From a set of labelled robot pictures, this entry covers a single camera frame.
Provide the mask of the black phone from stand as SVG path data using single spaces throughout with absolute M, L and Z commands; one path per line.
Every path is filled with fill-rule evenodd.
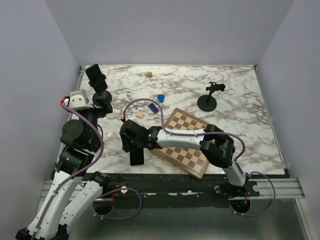
M 135 147 L 129 151 L 129 159 L 131 166 L 140 166 L 145 163 L 144 149 L 142 147 Z

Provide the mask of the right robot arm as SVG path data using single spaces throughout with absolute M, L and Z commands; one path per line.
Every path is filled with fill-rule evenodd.
M 143 150 L 185 148 L 201 151 L 208 162 L 221 168 L 228 178 L 228 194 L 241 196 L 248 191 L 248 177 L 237 163 L 236 135 L 224 132 L 213 124 L 196 130 L 176 130 L 164 126 L 145 128 L 132 120 L 123 122 L 120 131 L 122 149 L 138 154 L 143 161 Z

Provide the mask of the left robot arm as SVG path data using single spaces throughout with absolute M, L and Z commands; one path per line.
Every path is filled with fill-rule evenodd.
M 18 230 L 17 240 L 66 240 L 75 221 L 97 197 L 107 197 L 111 191 L 108 178 L 97 172 L 71 200 L 87 169 L 104 151 L 98 119 L 112 113 L 112 95 L 103 90 L 89 98 L 85 90 L 74 91 L 61 100 L 61 107 L 76 119 L 62 127 L 60 142 L 64 144 L 51 187 L 37 215 L 29 226 Z

